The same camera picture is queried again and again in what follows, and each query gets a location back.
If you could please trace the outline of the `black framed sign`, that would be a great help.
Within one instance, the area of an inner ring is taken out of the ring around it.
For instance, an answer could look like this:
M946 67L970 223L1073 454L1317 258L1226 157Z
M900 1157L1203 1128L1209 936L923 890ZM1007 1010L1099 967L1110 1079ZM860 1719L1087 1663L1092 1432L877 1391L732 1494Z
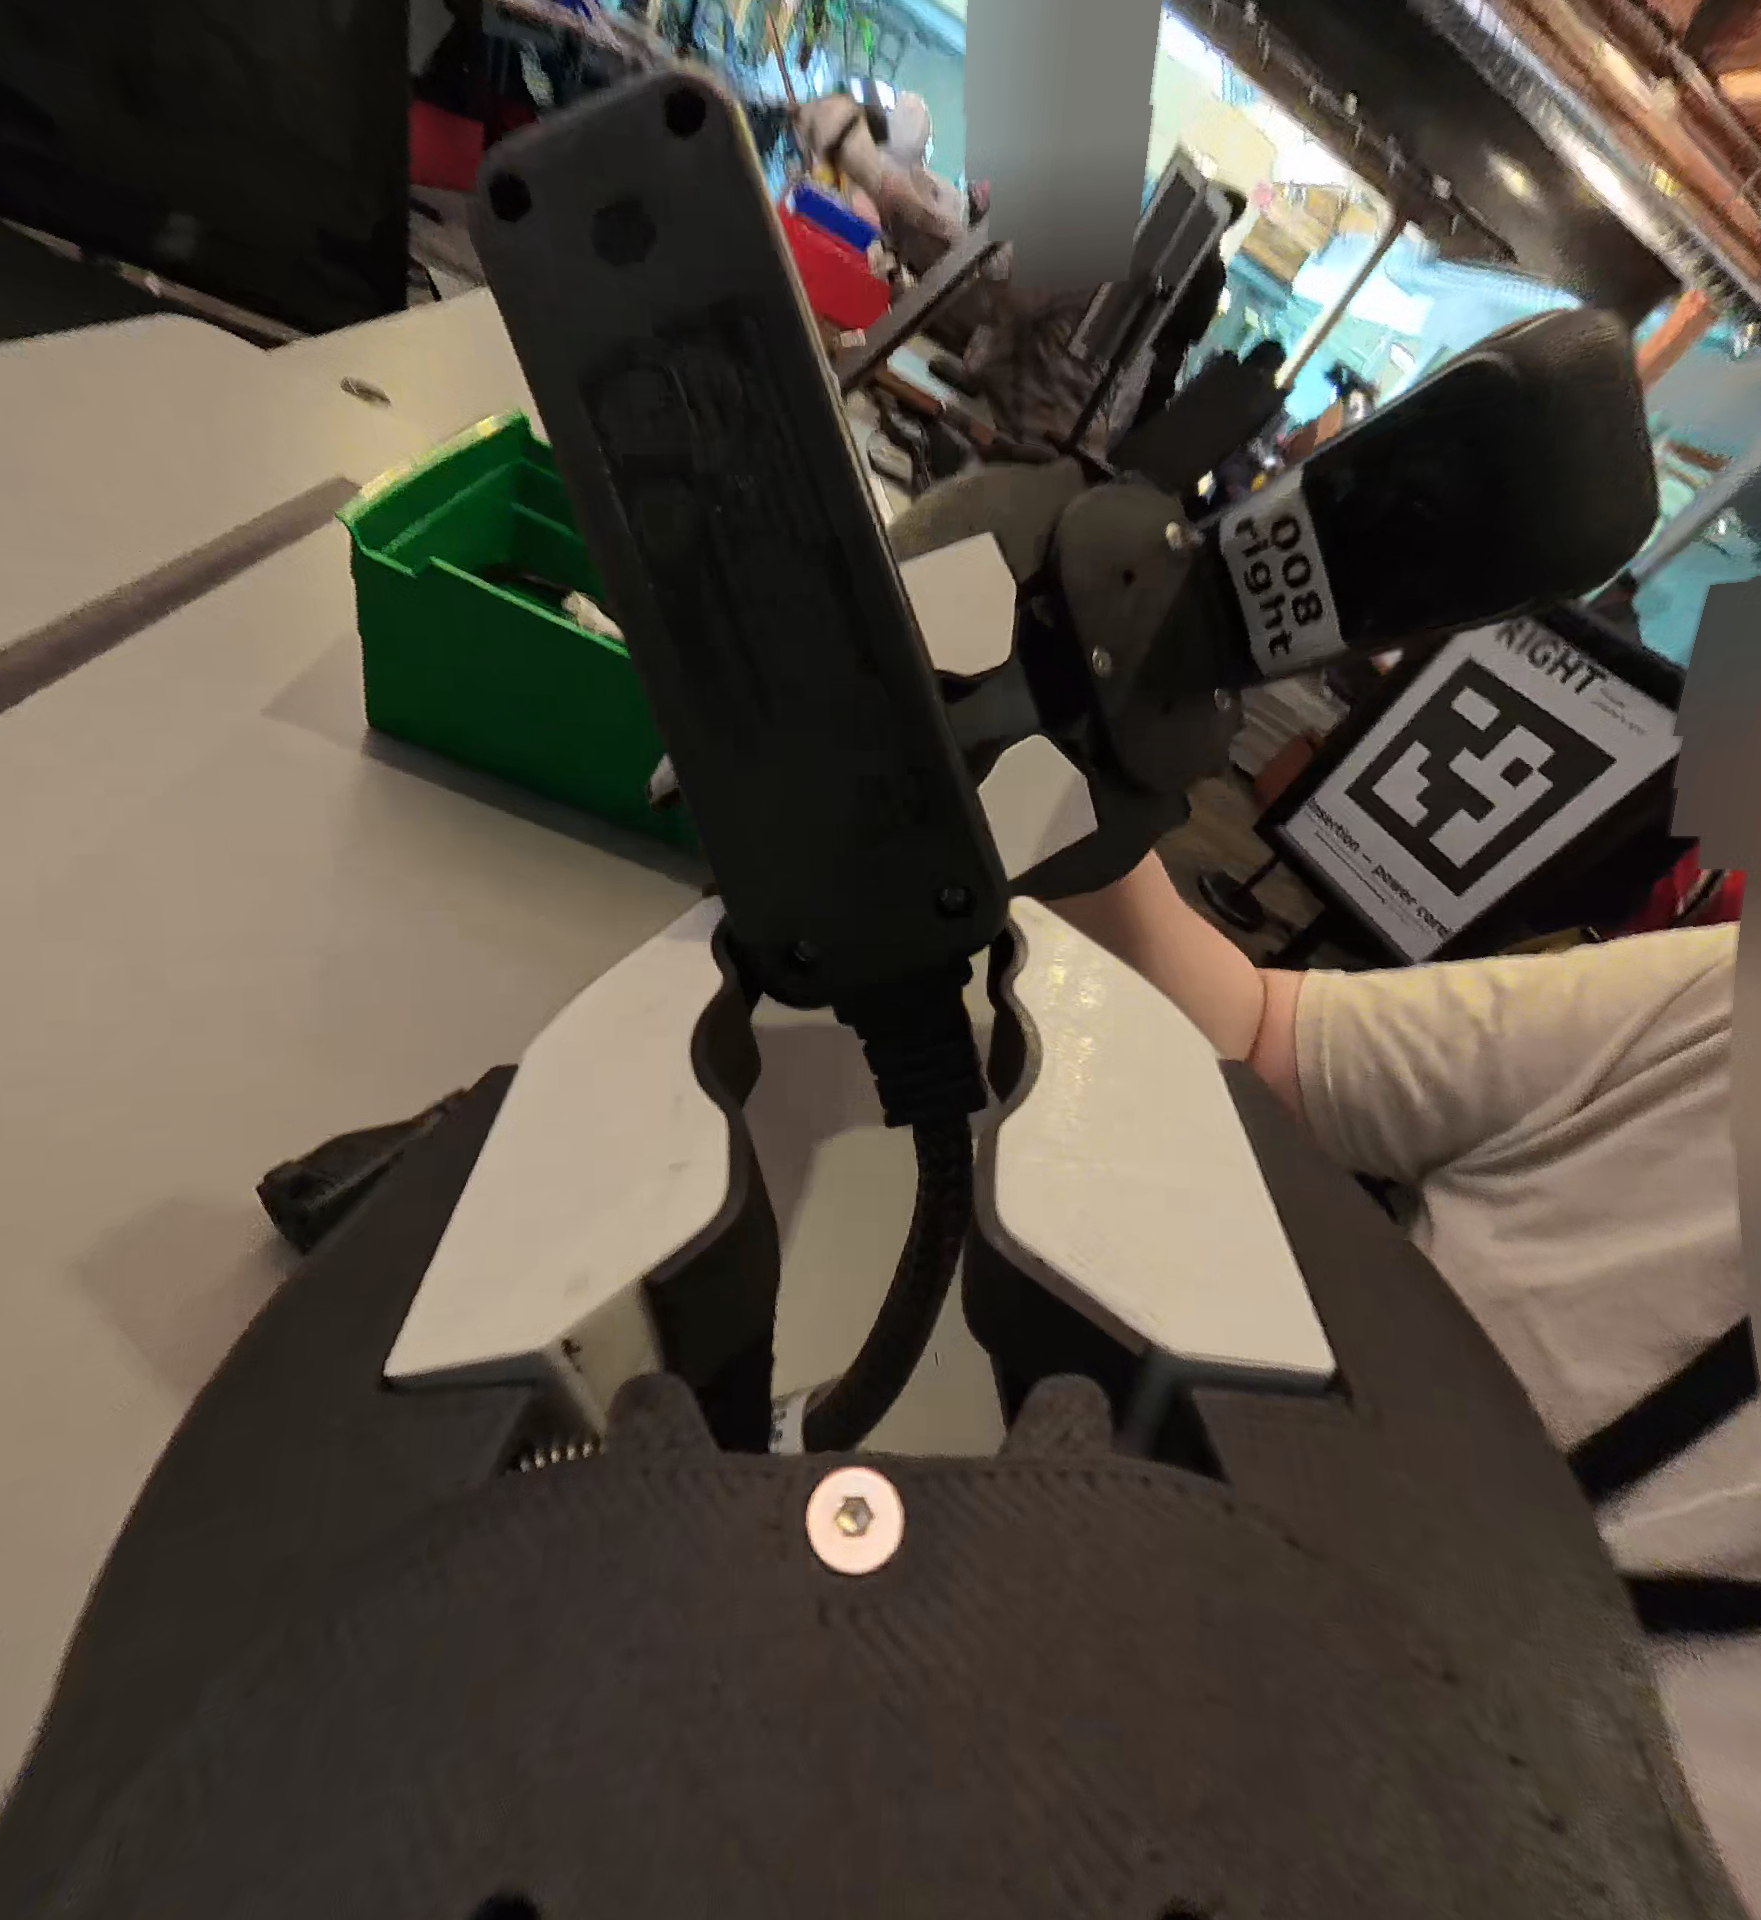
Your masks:
M1587 608L1455 634L1387 675L1260 816L1310 932L1390 967L1608 919L1667 835L1685 671Z

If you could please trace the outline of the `person in white shirt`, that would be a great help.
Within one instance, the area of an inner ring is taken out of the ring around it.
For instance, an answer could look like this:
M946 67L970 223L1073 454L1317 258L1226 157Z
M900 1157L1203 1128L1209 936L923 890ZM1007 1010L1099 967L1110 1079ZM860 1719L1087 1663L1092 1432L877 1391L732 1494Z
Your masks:
M1387 972L1306 972L1300 1103L1572 1451L1748 1311L1737 925ZM1688 1780L1761 1917L1761 1625L1652 1648Z

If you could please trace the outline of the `red storage bin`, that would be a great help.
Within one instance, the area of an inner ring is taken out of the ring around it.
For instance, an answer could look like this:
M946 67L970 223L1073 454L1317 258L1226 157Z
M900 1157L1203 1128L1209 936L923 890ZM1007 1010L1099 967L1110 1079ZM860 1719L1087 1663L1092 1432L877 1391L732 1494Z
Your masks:
M875 264L879 227L815 181L778 203L803 294L835 330L867 330L895 308L895 283Z

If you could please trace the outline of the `black power strip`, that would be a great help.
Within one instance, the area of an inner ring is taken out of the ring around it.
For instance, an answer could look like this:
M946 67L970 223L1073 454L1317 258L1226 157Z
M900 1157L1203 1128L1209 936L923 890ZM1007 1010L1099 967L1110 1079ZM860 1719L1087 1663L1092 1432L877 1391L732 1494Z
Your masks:
M929 1031L1007 876L743 111L601 91L489 154L475 238L746 969Z

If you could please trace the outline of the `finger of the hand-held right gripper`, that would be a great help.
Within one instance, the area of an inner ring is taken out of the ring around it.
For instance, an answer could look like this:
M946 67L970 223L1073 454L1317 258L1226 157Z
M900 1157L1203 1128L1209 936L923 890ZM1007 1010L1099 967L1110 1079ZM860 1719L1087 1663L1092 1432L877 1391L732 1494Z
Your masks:
M925 652L947 679L982 679L1014 659L1020 586L992 531L903 561Z
M1047 735L1006 746L980 780L980 805L1014 890L1099 830L1086 773Z

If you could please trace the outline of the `person's right forearm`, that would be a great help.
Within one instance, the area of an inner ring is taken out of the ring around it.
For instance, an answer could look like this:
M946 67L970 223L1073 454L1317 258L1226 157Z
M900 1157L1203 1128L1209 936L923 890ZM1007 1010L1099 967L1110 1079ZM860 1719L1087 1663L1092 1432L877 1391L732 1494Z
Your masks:
M1226 1061L1250 1066L1297 1119L1306 1119L1297 1031L1301 972L1256 967L1181 897L1156 850L1086 897L1086 930L1167 994Z

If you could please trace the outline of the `green plastic bin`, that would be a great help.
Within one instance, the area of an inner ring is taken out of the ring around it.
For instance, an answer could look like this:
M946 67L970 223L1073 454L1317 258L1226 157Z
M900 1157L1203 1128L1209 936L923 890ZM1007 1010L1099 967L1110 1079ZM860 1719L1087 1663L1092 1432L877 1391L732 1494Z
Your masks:
M548 441L495 414L339 509L374 733L698 850Z

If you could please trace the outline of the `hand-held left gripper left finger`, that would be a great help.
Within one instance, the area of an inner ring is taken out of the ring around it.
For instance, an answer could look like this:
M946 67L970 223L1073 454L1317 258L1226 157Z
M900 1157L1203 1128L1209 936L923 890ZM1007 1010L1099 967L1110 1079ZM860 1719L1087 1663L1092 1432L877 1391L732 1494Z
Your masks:
M528 1044L389 1384L712 1380L763 1337L753 1000L702 897Z

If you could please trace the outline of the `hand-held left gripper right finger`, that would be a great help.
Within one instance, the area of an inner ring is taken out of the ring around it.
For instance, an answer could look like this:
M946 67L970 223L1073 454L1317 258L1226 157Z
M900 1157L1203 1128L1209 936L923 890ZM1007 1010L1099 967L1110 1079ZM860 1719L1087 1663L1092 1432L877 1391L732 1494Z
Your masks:
M987 1243L1170 1378L1330 1380L1214 1044L1047 905L1017 897L1007 937L992 1000L1014 1074L984 1128Z

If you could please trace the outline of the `black partition panel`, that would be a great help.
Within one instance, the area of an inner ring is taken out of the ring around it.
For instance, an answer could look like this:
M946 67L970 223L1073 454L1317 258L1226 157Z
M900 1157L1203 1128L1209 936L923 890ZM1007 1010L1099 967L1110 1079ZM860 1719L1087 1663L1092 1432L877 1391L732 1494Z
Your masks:
M0 218L298 330L411 287L409 2L0 2Z

